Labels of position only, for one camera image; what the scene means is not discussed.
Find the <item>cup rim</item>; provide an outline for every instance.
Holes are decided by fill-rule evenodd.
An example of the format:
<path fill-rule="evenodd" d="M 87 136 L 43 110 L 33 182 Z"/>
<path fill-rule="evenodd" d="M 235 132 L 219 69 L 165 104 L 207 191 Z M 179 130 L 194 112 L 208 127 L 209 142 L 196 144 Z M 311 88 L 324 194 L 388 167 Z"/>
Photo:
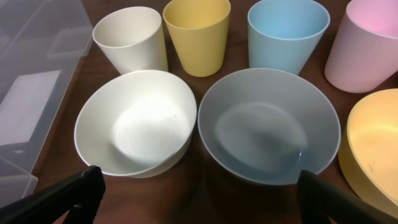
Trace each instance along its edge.
<path fill-rule="evenodd" d="M 130 172 L 130 173 L 125 173 L 125 174 L 114 174 L 114 173 L 110 173 L 110 172 L 106 172 L 106 171 L 102 170 L 102 173 L 103 173 L 103 174 L 111 175 L 111 176 L 114 176 L 114 177 L 129 177 L 129 176 L 133 177 L 133 176 L 135 176 L 135 175 L 144 174 L 144 173 L 146 173 L 146 172 L 148 172 L 148 171 L 150 171 L 150 170 L 156 169 L 157 167 L 159 167 L 159 166 L 161 166 L 162 164 L 164 164 L 164 163 L 166 163 L 167 161 L 169 161 L 176 153 L 178 153 L 180 150 L 182 150 L 183 146 L 184 146 L 184 145 L 187 143 L 187 141 L 191 138 L 193 129 L 194 129 L 194 127 L 195 127 L 195 123 L 196 123 L 196 121 L 197 121 L 197 116 L 198 116 L 198 106 L 197 106 L 197 104 L 196 104 L 196 98 L 195 98 L 195 95 L 194 95 L 193 92 L 192 92 L 192 89 L 188 86 L 188 84 L 187 84 L 186 82 L 184 82 L 184 80 L 182 80 L 180 77 L 178 77 L 178 76 L 176 76 L 176 75 L 174 75 L 174 74 L 172 74 L 172 73 L 170 73 L 170 72 L 165 72 L 165 71 L 160 71 L 160 70 L 138 70 L 138 71 L 134 71 L 134 72 L 129 72 L 129 73 L 125 74 L 125 75 L 120 75 L 120 76 L 118 76 L 118 77 L 116 77 L 116 78 L 110 80 L 109 82 L 105 83 L 103 86 L 101 86 L 99 89 L 97 89 L 97 90 L 88 98 L 88 100 L 86 101 L 86 103 L 85 103 L 85 104 L 83 105 L 83 107 L 81 108 L 81 110 L 80 110 L 80 112 L 79 112 L 79 115 L 78 115 L 78 117 L 77 117 L 77 119 L 76 119 L 75 128 L 73 129 L 73 141 L 74 141 L 74 143 L 75 143 L 75 148 L 76 148 L 76 151 L 77 151 L 77 153 L 78 153 L 80 159 L 81 159 L 86 165 L 88 165 L 88 166 L 96 165 L 96 166 L 101 167 L 100 164 L 90 164 L 89 162 L 87 162 L 86 159 L 82 156 L 82 154 L 81 154 L 81 152 L 80 152 L 80 150 L 79 150 L 79 147 L 78 147 L 78 145 L 77 145 L 76 129 L 77 129 L 77 126 L 78 126 L 78 122 L 79 122 L 79 120 L 80 120 L 80 116 L 81 116 L 83 110 L 86 108 L 87 104 L 91 101 L 91 99 L 92 99 L 96 94 L 98 94 L 98 92 L 99 92 L 101 89 L 105 88 L 105 86 L 107 86 L 107 85 L 110 85 L 110 83 L 116 82 L 116 80 L 122 79 L 123 77 L 125 78 L 126 76 L 133 76 L 133 75 L 136 75 L 137 73 L 143 73 L 143 72 L 144 72 L 144 73 L 160 72 L 160 73 L 163 73 L 162 75 L 168 75 L 168 76 L 170 76 L 170 77 L 175 77 L 177 80 L 179 80 L 179 81 L 183 82 L 184 84 L 186 84 L 186 86 L 187 86 L 188 89 L 190 90 L 191 96 L 192 96 L 193 99 L 195 100 L 195 120 L 193 121 L 193 125 L 192 125 L 192 127 L 190 127 L 190 131 L 189 131 L 188 135 L 186 136 L 186 138 L 182 141 L 181 145 L 180 145 L 179 147 L 176 147 L 175 152 L 171 153 L 171 155 L 169 155 L 168 157 L 166 157 L 166 158 L 165 158 L 163 161 L 161 161 L 160 163 L 158 163 L 158 164 L 156 164 L 156 165 L 153 165 L 153 166 L 151 166 L 151 167 L 149 167 L 149 168 L 146 168 L 146 169 L 144 169 L 144 170 L 140 170 L 140 171 L 138 171 L 138 172 Z"/>
<path fill-rule="evenodd" d="M 181 30 L 200 30 L 200 29 L 206 29 L 206 28 L 215 26 L 215 25 L 219 24 L 220 22 L 224 21 L 224 20 L 229 16 L 229 14 L 231 13 L 231 3 L 230 3 L 230 1 L 229 1 L 229 0 L 224 0 L 225 2 L 228 3 L 228 12 L 227 12 L 226 15 L 225 15 L 222 19 L 220 19 L 219 21 L 214 22 L 214 23 L 212 23 L 212 24 L 210 24 L 210 25 L 208 25 L 208 26 L 204 26 L 204 27 L 197 27 L 197 28 L 184 28 L 184 27 L 179 27 L 179 26 L 176 26 L 176 25 L 172 24 L 171 22 L 169 22 L 169 21 L 166 19 L 166 17 L 165 17 L 165 11 L 166 11 L 166 9 L 169 7 L 169 5 L 170 5 L 171 3 L 173 3 L 173 1 L 174 1 L 174 0 L 171 0 L 171 1 L 170 1 L 169 3 L 167 3 L 167 5 L 164 7 L 163 13 L 162 13 L 162 14 L 163 14 L 163 19 L 164 19 L 164 21 L 166 22 L 167 25 L 170 25 L 170 26 L 172 26 L 172 27 L 174 27 L 174 28 L 181 29 Z"/>
<path fill-rule="evenodd" d="M 391 202 L 393 202 L 395 205 L 398 206 L 398 202 L 396 202 L 390 195 L 388 195 L 386 193 L 386 191 L 384 191 L 368 174 L 368 172 L 366 172 L 365 168 L 362 166 L 362 163 L 360 163 L 358 157 L 356 156 L 354 147 L 351 143 L 351 138 L 350 138 L 350 134 L 349 134 L 349 127 L 350 127 L 350 121 L 353 119 L 354 116 L 354 112 L 357 110 L 357 108 L 359 107 L 358 105 L 361 104 L 361 102 L 363 102 L 366 98 L 369 98 L 373 95 L 376 95 L 378 93 L 382 93 L 382 92 L 387 92 L 387 91 L 391 91 L 391 92 L 398 92 L 398 88 L 391 88 L 391 89 L 386 89 L 386 90 L 380 90 L 380 91 L 376 91 L 374 93 L 371 93 L 367 96 L 365 96 L 364 98 L 360 99 L 351 109 L 351 111 L 349 112 L 348 115 L 348 119 L 347 119 L 347 125 L 346 125 L 346 135 L 347 135 L 347 140 L 348 140 L 348 146 L 349 146 L 349 150 L 351 151 L 356 163 L 359 165 L 359 167 L 361 168 L 361 171 L 365 174 L 366 178 L 368 178 L 371 183 L 376 186 L 376 188 L 384 195 L 386 196 Z"/>
<path fill-rule="evenodd" d="M 374 31 L 371 31 L 371 30 L 365 28 L 365 27 L 362 26 L 362 25 L 359 25 L 357 22 L 355 22 L 355 21 L 351 18 L 350 14 L 349 14 L 349 9 L 352 7 L 351 5 L 354 4 L 353 2 L 355 2 L 355 0 L 352 0 L 352 1 L 350 1 L 350 2 L 348 3 L 348 5 L 347 5 L 347 7 L 346 7 L 346 12 L 345 12 L 345 14 L 347 15 L 347 18 L 349 19 L 350 22 L 352 22 L 356 27 L 360 28 L 361 30 L 363 30 L 363 31 L 365 31 L 365 32 L 367 32 L 367 33 L 376 35 L 376 36 L 378 36 L 378 37 L 384 37 L 384 38 L 387 38 L 387 39 L 395 39 L 395 40 L 398 40 L 398 36 L 397 36 L 397 37 L 394 37 L 394 36 L 391 36 L 391 35 L 384 35 L 384 34 L 381 34 L 381 33 L 378 33 L 378 32 L 374 32 Z"/>
<path fill-rule="evenodd" d="M 339 117 L 338 117 L 338 115 L 337 115 L 336 109 L 335 109 L 335 107 L 332 105 L 331 101 L 326 97 L 326 95 L 325 95 L 320 89 L 318 89 L 318 87 L 316 87 L 314 84 L 310 83 L 308 80 L 306 80 L 306 79 L 304 79 L 304 78 L 302 78 L 302 77 L 300 77 L 300 76 L 298 76 L 298 75 L 294 75 L 294 74 L 292 74 L 292 73 L 290 73 L 290 72 L 285 72 L 285 71 L 278 70 L 278 69 L 274 69 L 274 68 L 245 68 L 245 69 L 242 69 L 242 70 L 238 70 L 238 71 L 235 71 L 235 72 L 233 72 L 233 73 L 230 73 L 230 74 L 224 76 L 223 78 L 220 78 L 217 82 L 215 82 L 215 83 L 207 90 L 207 92 L 205 93 L 205 95 L 203 96 L 203 98 L 202 98 L 202 100 L 201 100 L 201 102 L 200 102 L 199 112 L 198 112 L 198 118 L 197 118 L 197 119 L 198 119 L 198 130 L 199 130 L 199 135 L 200 135 L 200 138 L 201 138 L 201 140 L 202 140 L 202 142 L 203 142 L 203 145 L 205 146 L 206 150 L 209 152 L 209 154 L 212 156 L 212 158 L 213 158 L 218 164 L 220 164 L 222 167 L 224 167 L 224 169 L 226 169 L 228 172 L 231 172 L 232 174 L 234 174 L 234 175 L 236 175 L 237 177 L 242 178 L 242 179 L 244 179 L 244 180 L 248 180 L 248 181 L 251 181 L 251 182 L 254 182 L 254 183 L 257 183 L 257 184 L 276 185 L 276 186 L 283 186 L 283 185 L 295 184 L 295 183 L 275 184 L 275 183 L 268 182 L 268 181 L 255 180 L 255 179 L 246 177 L 246 176 L 244 176 L 244 175 L 242 175 L 242 174 L 239 174 L 239 173 L 237 173 L 237 172 L 231 170 L 228 166 L 224 165 L 224 164 L 212 153 L 212 151 L 211 151 L 210 148 L 208 147 L 207 143 L 203 140 L 202 130 L 201 130 L 201 127 L 200 127 L 200 112 L 201 112 L 202 105 L 203 105 L 203 102 L 205 101 L 205 98 L 206 98 L 207 94 L 209 94 L 210 90 L 211 90 L 212 88 L 214 88 L 214 87 L 216 86 L 216 84 L 219 83 L 219 82 L 221 82 L 222 80 L 227 79 L 228 77 L 232 77 L 232 76 L 234 76 L 234 75 L 239 75 L 241 72 L 243 72 L 243 71 L 248 71 L 248 70 L 263 70 L 263 71 L 266 71 L 266 70 L 273 70 L 273 71 L 285 73 L 286 75 L 290 75 L 290 76 L 293 77 L 293 78 L 302 80 L 302 81 L 304 81 L 305 83 L 309 84 L 310 87 L 316 89 L 316 91 L 319 92 L 319 93 L 321 94 L 321 96 L 322 96 L 322 97 L 326 100 L 326 102 L 329 104 L 330 108 L 333 110 L 333 114 L 335 115 L 335 118 L 336 118 L 336 121 L 337 121 L 337 126 L 338 126 L 338 129 L 337 129 L 337 130 L 338 130 L 338 140 L 337 140 L 337 143 L 336 143 L 336 149 L 335 149 L 333 155 L 330 157 L 329 161 L 328 161 L 321 169 L 319 169 L 318 171 L 313 172 L 313 173 L 315 173 L 316 175 L 318 175 L 319 173 L 323 172 L 323 171 L 331 164 L 331 162 L 333 162 L 333 160 L 335 159 L 335 157 L 336 157 L 336 155 L 337 155 L 337 153 L 338 153 L 338 150 L 339 150 L 339 148 L 340 148 L 340 144 L 341 144 L 341 124 L 340 124 L 340 120 L 339 120 Z"/>
<path fill-rule="evenodd" d="M 158 27 L 156 28 L 156 30 L 155 30 L 153 33 L 151 33 L 151 34 L 148 35 L 146 38 L 144 38 L 144 39 L 142 39 L 142 40 L 140 40 L 140 41 L 138 41 L 138 42 L 136 42 L 136 43 L 134 43 L 134 44 L 123 45 L 123 46 L 108 46 L 108 45 L 104 45 L 104 44 L 102 44 L 102 43 L 100 43 L 100 42 L 98 42 L 98 41 L 96 40 L 96 38 L 95 38 L 95 31 L 96 31 L 98 25 L 99 25 L 100 23 L 102 23 L 105 19 L 107 19 L 110 15 L 119 13 L 119 12 L 121 12 L 121 11 L 126 11 L 126 10 L 131 10 L 131 9 L 138 9 L 138 8 L 141 8 L 141 9 L 150 9 L 151 11 L 156 12 L 156 14 L 157 14 L 157 16 L 158 16 L 158 18 L 159 18 L 159 25 L 158 25 Z M 112 12 L 112 13 L 106 15 L 105 17 L 103 17 L 103 18 L 94 26 L 92 36 L 93 36 L 93 40 L 94 40 L 98 45 L 100 45 L 101 47 L 106 47 L 106 48 L 109 48 L 109 49 L 122 49 L 122 48 L 125 48 L 125 47 L 131 47 L 131 46 L 139 45 L 139 44 L 145 42 L 147 39 L 149 39 L 149 38 L 151 38 L 153 35 L 155 35 L 156 32 L 157 32 L 161 27 L 162 27 L 162 16 L 160 16 L 160 13 L 159 13 L 158 11 L 156 11 L 155 9 L 153 9 L 153 8 L 151 8 L 151 7 L 133 6 L 133 7 L 126 7 L 126 8 L 123 8 L 123 9 L 119 9 L 119 10 L 114 11 L 114 12 Z"/>
<path fill-rule="evenodd" d="M 262 0 L 262 1 L 257 2 L 257 3 L 255 3 L 255 4 L 249 9 L 249 12 L 248 12 L 248 22 L 249 22 L 249 25 L 250 25 L 256 32 L 258 32 L 258 33 L 260 33 L 260 34 L 262 34 L 262 35 L 264 35 L 264 36 L 266 36 L 266 37 L 270 37 L 270 38 L 277 39 L 277 40 L 305 40 L 305 39 L 310 39 L 310 38 L 312 38 L 312 37 L 318 36 L 319 34 L 323 33 L 323 32 L 329 27 L 329 25 L 330 25 L 330 14 L 329 14 L 328 10 L 327 10 L 324 6 L 322 6 L 319 2 L 316 2 L 316 1 L 313 1 L 313 0 L 305 0 L 305 1 L 310 1 L 310 2 L 312 2 L 312 4 L 316 4 L 316 5 L 320 6 L 320 8 L 323 9 L 323 10 L 326 12 L 326 15 L 328 16 L 328 22 L 326 23 L 326 25 L 324 26 L 324 28 L 323 28 L 322 30 L 318 31 L 318 32 L 315 33 L 315 34 L 312 34 L 312 35 L 309 35 L 309 36 L 306 36 L 306 37 L 300 37 L 300 38 L 280 38 L 280 37 L 274 37 L 274 36 L 272 36 L 272 35 L 265 34 L 265 33 L 261 32 L 261 31 L 259 31 L 257 28 L 255 28 L 254 25 L 253 25 L 253 24 L 251 23 L 251 21 L 250 21 L 250 13 L 251 13 L 251 11 L 254 9 L 254 7 L 255 7 L 256 5 L 258 5 L 258 4 L 261 4 L 262 2 L 265 2 L 265 1 L 267 1 L 267 0 Z"/>

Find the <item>wooden table surface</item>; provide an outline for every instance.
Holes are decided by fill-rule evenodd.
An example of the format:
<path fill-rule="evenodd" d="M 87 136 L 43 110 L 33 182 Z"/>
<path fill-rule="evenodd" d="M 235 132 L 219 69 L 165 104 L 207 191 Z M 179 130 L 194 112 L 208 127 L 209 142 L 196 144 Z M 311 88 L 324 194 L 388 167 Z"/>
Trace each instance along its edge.
<path fill-rule="evenodd" d="M 169 0 L 82 0 L 95 25 L 107 14 L 131 6 L 152 7 L 162 13 Z M 199 105 L 203 95 L 215 81 L 225 75 L 248 68 L 249 8 L 258 0 L 231 0 L 228 40 L 222 68 L 214 75 L 197 78 L 182 68 L 169 33 L 164 26 L 170 73 L 182 78 L 194 92 Z M 319 0 L 330 13 L 331 24 L 312 53 L 300 76 L 329 98 L 336 108 L 341 127 L 345 127 L 349 111 L 369 93 L 352 94 L 331 86 L 323 69 L 348 0 Z M 82 58 L 75 74 L 65 110 L 53 129 L 48 153 L 37 171 L 36 191 L 83 170 L 73 143 L 76 118 L 86 100 L 119 73 L 96 44 Z M 398 88 L 395 74 L 376 90 Z M 337 159 L 320 174 L 326 181 L 353 192 L 346 183 Z M 167 172 L 148 179 L 104 177 L 106 192 L 95 223 L 300 223 L 295 186 L 267 187 L 243 182 L 218 165 L 207 153 L 195 128 L 187 153 Z"/>

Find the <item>blue cup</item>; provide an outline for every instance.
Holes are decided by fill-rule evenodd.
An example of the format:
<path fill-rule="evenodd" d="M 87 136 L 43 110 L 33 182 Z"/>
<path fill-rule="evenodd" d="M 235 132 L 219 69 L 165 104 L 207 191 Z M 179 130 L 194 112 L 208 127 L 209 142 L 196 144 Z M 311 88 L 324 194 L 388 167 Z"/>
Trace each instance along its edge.
<path fill-rule="evenodd" d="M 298 75 L 330 23 L 312 0 L 262 0 L 250 8 L 249 66 Z"/>

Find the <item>yellow cup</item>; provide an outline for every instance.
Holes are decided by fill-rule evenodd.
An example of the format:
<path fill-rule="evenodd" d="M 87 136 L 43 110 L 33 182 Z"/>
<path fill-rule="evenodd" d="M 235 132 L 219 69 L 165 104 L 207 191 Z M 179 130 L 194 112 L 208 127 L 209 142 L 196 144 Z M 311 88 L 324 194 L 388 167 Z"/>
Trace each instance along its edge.
<path fill-rule="evenodd" d="M 184 70 L 196 77 L 216 73 L 224 60 L 228 0 L 173 0 L 163 10 Z"/>
<path fill-rule="evenodd" d="M 338 159 L 352 189 L 398 218 L 398 89 L 373 93 L 348 117 Z"/>

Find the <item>tableware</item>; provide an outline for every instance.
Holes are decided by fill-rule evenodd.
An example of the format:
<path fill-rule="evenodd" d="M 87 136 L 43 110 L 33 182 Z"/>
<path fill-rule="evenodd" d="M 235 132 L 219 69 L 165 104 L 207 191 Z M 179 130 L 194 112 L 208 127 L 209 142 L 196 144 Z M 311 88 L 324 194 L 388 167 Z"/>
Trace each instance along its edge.
<path fill-rule="evenodd" d="M 218 163 L 259 184 L 295 184 L 302 169 L 319 174 L 340 146 L 328 98 L 303 78 L 270 68 L 216 82 L 200 104 L 198 127 Z"/>
<path fill-rule="evenodd" d="M 372 93 L 348 116 L 338 160 L 368 204 L 398 218 L 398 89 Z"/>
<path fill-rule="evenodd" d="M 86 102 L 75 126 L 75 146 L 87 165 L 113 176 L 152 177 L 183 156 L 197 104 L 179 77 L 158 70 L 111 80 Z"/>
<path fill-rule="evenodd" d="M 93 39 L 121 75 L 136 70 L 168 71 L 162 17 L 148 7 L 129 7 L 100 20 Z"/>
<path fill-rule="evenodd" d="M 298 75 L 330 23 L 312 0 L 262 0 L 250 8 L 249 66 Z"/>
<path fill-rule="evenodd" d="M 216 73 L 224 60 L 228 0 L 173 0 L 163 10 L 184 70 L 196 77 Z"/>
<path fill-rule="evenodd" d="M 364 93 L 398 71 L 397 9 L 396 0 L 348 4 L 325 67 L 333 86 Z"/>

